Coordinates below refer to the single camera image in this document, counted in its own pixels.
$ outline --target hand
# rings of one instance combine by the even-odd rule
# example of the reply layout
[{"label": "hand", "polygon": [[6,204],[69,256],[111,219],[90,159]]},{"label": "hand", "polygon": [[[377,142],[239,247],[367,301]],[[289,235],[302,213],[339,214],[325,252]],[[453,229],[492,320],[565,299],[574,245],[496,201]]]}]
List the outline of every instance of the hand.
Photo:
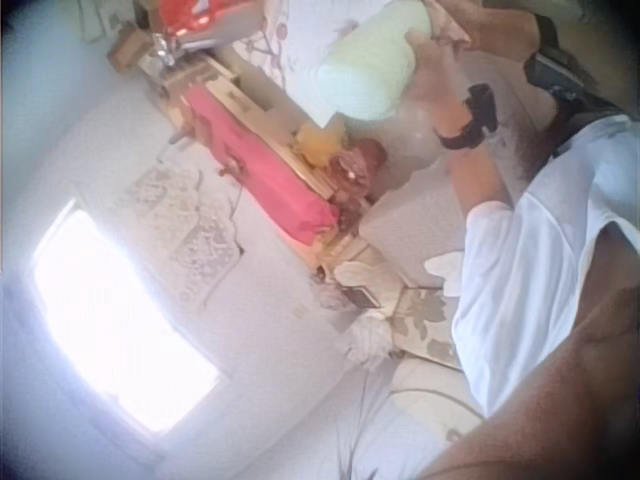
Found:
[{"label": "hand", "polygon": [[[469,36],[470,44],[464,46],[467,50],[477,50],[480,48],[480,27],[485,19],[485,9],[474,0],[422,0],[430,11],[438,8],[448,13],[451,18]],[[439,36],[439,32],[433,32],[434,37]]]},{"label": "hand", "polygon": [[416,58],[413,78],[405,90],[409,102],[430,104],[455,98],[453,79],[449,74],[442,48],[433,40],[414,30],[405,39]]}]

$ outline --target bright window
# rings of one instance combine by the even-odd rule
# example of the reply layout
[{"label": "bright window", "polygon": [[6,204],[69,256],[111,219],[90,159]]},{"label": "bright window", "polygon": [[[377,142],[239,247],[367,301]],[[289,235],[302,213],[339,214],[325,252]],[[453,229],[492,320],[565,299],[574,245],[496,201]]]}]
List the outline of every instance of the bright window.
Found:
[{"label": "bright window", "polygon": [[220,380],[86,212],[46,238],[35,280],[51,335],[79,374],[150,432],[170,429]]}]

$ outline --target bracelet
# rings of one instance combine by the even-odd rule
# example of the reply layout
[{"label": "bracelet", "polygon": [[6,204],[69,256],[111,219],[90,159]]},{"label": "bracelet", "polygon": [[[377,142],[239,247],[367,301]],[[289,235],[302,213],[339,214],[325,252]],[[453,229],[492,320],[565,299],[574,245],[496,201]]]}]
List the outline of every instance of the bracelet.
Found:
[{"label": "bracelet", "polygon": [[448,150],[473,149],[485,139],[484,129],[493,133],[498,129],[496,102],[491,87],[486,83],[469,88],[469,98],[464,101],[471,112],[471,121],[462,127],[460,135],[447,138],[438,135],[442,146]]}]

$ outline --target person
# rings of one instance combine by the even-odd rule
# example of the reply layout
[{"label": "person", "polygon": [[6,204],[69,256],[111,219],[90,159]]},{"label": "person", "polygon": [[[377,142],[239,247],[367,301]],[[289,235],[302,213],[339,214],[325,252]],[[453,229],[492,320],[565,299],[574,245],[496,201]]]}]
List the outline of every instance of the person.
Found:
[{"label": "person", "polygon": [[607,296],[420,480],[640,478],[640,291]]},{"label": "person", "polygon": [[[529,65],[541,53],[562,57],[556,55],[563,52],[555,28],[544,17],[462,0],[440,3],[470,34],[471,48]],[[428,111],[441,138],[459,137],[473,117],[453,90],[442,48],[416,32],[407,42],[417,64],[407,101]],[[462,294],[452,334],[471,392],[487,417],[601,299],[640,282],[639,125],[580,90],[571,62],[551,64],[554,78],[564,75],[567,81],[549,91],[569,114],[562,117],[554,154],[515,205],[486,145],[448,154],[466,221]]]}]

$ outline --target light green pillow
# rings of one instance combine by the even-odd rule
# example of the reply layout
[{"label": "light green pillow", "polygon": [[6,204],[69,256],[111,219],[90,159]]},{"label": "light green pillow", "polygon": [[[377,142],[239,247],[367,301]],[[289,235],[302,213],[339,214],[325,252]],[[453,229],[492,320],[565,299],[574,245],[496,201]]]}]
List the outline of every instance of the light green pillow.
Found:
[{"label": "light green pillow", "polygon": [[415,68],[404,39],[412,28],[431,35],[426,7],[417,0],[396,0],[337,41],[317,71],[324,99],[359,120],[392,115]]}]

